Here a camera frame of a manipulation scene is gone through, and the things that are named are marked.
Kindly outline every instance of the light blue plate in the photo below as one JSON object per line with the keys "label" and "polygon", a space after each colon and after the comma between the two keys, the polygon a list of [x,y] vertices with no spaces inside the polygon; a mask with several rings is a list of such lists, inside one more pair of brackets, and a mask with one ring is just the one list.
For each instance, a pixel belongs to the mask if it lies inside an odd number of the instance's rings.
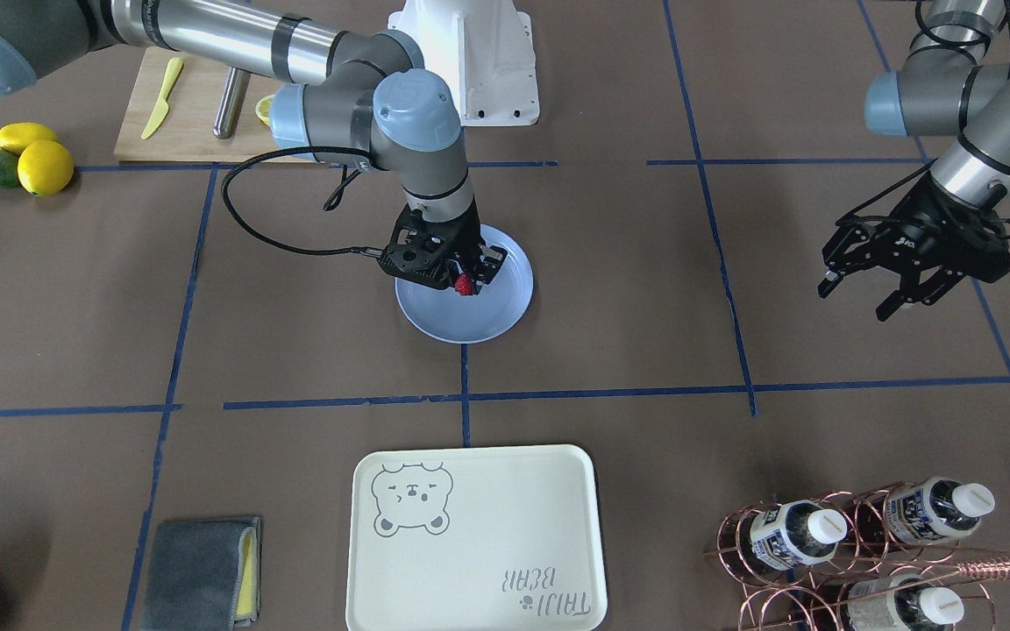
{"label": "light blue plate", "polygon": [[483,223],[482,238],[490,246],[505,248],[508,256],[494,282],[482,287],[478,296],[396,279],[396,302],[424,334],[449,343],[478,343],[504,334],[524,316],[532,300],[532,264],[505,232]]}

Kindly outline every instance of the yellow knife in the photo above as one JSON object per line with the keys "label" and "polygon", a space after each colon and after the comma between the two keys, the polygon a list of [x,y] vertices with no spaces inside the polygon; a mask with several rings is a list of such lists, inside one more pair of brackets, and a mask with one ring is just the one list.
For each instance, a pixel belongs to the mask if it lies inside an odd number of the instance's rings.
{"label": "yellow knife", "polygon": [[166,99],[169,99],[170,92],[174,89],[177,76],[182,75],[184,65],[185,62],[182,61],[181,57],[172,57],[166,64],[166,76],[162,80],[162,89],[158,91],[156,108],[150,112],[150,120],[147,121],[147,127],[142,131],[141,138],[143,140],[149,138],[149,136],[154,135],[154,132],[158,131],[158,127],[162,125],[162,121],[170,113],[170,104],[166,103]]}

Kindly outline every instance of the bear face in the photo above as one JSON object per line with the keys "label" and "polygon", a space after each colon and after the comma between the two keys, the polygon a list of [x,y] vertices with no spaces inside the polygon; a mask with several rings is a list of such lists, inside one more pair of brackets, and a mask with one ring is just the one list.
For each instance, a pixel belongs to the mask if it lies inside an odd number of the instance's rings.
{"label": "bear face", "polygon": [[436,467],[401,464],[397,470],[389,470],[385,464],[373,479],[376,533],[392,536],[400,528],[424,528],[432,535],[443,534],[449,526],[446,498],[453,487],[454,481],[441,462]]}

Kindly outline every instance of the white bottle cap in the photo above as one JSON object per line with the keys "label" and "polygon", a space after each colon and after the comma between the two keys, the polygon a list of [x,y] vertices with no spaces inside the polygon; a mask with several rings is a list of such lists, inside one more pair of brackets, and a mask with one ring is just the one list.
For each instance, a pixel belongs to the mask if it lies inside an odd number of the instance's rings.
{"label": "white bottle cap", "polygon": [[848,534],[848,522],[838,511],[822,508],[809,516],[806,522],[809,534],[821,543],[837,543]]}
{"label": "white bottle cap", "polygon": [[953,489],[953,506],[971,518],[979,518],[993,512],[995,498],[983,484],[962,484]]}
{"label": "white bottle cap", "polygon": [[918,595],[918,607],[933,624],[956,624],[966,618],[966,603],[949,588],[925,588]]}

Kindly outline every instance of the bottle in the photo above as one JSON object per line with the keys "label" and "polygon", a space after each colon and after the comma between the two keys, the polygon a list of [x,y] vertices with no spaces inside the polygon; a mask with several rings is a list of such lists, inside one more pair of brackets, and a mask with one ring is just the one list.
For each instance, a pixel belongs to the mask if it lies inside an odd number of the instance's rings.
{"label": "bottle", "polygon": [[886,532],[895,541],[928,546],[970,536],[981,526],[982,516],[994,508],[993,492],[985,485],[931,477],[922,484],[891,492],[872,508],[861,507],[856,528],[860,538],[871,543],[871,548],[886,541]]}
{"label": "bottle", "polygon": [[[865,599],[900,585],[913,586]],[[836,595],[845,592],[846,602],[831,608],[837,612],[844,631],[951,631],[953,624],[966,616],[966,604],[956,592],[921,583],[918,574],[888,575],[821,590],[829,606],[837,602]],[[836,631],[836,623],[826,608],[810,607],[810,610],[817,631]]]}
{"label": "bottle", "polygon": [[740,579],[810,566],[833,558],[847,532],[838,511],[809,500],[791,502],[742,520],[737,542],[721,542],[737,548],[724,552],[722,562]]}

